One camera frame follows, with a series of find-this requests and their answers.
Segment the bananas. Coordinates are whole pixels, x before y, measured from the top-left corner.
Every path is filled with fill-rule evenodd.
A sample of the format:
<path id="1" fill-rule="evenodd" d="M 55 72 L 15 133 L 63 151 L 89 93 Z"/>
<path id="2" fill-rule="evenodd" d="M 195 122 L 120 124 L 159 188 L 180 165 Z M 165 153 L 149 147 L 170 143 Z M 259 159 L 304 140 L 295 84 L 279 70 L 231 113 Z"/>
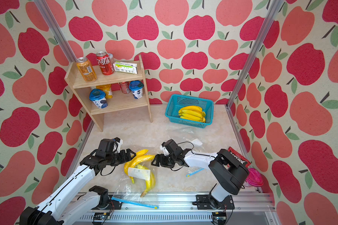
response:
<path id="1" fill-rule="evenodd" d="M 140 200 L 156 187 L 155 172 L 151 166 L 154 157 L 154 154 L 149 154 L 148 149 L 142 149 L 124 165 L 124 173 L 129 178 L 129 188 Z"/>

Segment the zip-top bag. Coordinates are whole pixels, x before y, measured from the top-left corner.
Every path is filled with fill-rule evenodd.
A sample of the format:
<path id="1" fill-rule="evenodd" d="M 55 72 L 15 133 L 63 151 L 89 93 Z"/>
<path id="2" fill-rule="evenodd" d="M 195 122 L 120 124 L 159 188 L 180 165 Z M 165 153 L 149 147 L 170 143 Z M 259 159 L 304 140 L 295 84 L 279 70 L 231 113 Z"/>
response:
<path id="1" fill-rule="evenodd" d="M 196 132 L 195 128 L 181 128 L 181 129 L 170 129 L 168 130 L 168 136 L 170 139 L 173 139 L 179 147 L 184 149 L 190 149 L 190 152 L 203 152 L 203 142 L 199 137 L 199 134 Z M 193 176 L 201 171 L 203 168 L 200 167 L 185 167 L 185 166 L 175 166 L 171 171 L 186 170 L 186 177 Z"/>
<path id="2" fill-rule="evenodd" d="M 137 152 L 131 161 L 126 162 L 112 199 L 126 204 L 158 209 L 157 171 L 151 165 L 154 158 L 154 153 L 143 149 Z"/>

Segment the banana bunch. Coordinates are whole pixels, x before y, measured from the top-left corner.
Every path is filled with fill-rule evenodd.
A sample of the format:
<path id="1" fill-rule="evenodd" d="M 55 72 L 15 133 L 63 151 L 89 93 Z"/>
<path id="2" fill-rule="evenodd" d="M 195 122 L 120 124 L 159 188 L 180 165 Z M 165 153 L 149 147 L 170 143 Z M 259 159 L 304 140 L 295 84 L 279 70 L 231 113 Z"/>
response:
<path id="1" fill-rule="evenodd" d="M 187 106 L 183 107 L 178 111 L 178 115 L 181 119 L 197 121 L 197 122 L 206 122 L 206 113 L 201 107 L 198 106 Z"/>

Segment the teal plastic basket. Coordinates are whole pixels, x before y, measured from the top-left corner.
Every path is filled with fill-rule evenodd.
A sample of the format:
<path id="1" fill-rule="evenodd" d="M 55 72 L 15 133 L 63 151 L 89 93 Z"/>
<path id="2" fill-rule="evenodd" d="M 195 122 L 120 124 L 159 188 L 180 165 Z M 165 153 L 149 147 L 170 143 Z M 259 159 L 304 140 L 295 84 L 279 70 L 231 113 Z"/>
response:
<path id="1" fill-rule="evenodd" d="M 214 102 L 174 94 L 168 102 L 165 116 L 173 123 L 205 128 L 213 122 Z"/>

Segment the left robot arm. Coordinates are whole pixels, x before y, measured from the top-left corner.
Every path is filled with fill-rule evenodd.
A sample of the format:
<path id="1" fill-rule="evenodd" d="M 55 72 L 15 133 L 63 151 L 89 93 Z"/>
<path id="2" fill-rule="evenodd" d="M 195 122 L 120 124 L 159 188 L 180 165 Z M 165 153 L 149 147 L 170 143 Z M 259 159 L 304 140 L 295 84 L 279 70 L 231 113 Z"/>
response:
<path id="1" fill-rule="evenodd" d="M 130 162 L 136 153 L 122 150 L 122 139 L 102 139 L 99 147 L 84 157 L 73 174 L 48 198 L 36 207 L 27 207 L 19 218 L 21 225 L 72 225 L 89 210 L 114 209 L 106 188 L 94 186 L 75 203 L 80 190 L 102 170 Z"/>

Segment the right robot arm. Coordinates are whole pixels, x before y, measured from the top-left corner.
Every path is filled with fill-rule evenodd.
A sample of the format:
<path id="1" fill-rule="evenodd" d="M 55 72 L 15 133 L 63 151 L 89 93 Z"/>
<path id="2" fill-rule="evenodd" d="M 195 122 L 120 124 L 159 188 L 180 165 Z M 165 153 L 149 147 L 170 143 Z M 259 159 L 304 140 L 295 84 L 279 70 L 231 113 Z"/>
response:
<path id="1" fill-rule="evenodd" d="M 163 154 L 155 155 L 152 166 L 173 169 L 180 167 L 199 167 L 212 172 L 217 184 L 207 195 L 196 195 L 192 205 L 199 210 L 233 210 L 233 195 L 237 195 L 244 187 L 249 176 L 246 161 L 233 152 L 221 149 L 217 153 L 198 153 L 192 148 L 182 149 L 178 143 L 170 139 L 161 144 Z"/>

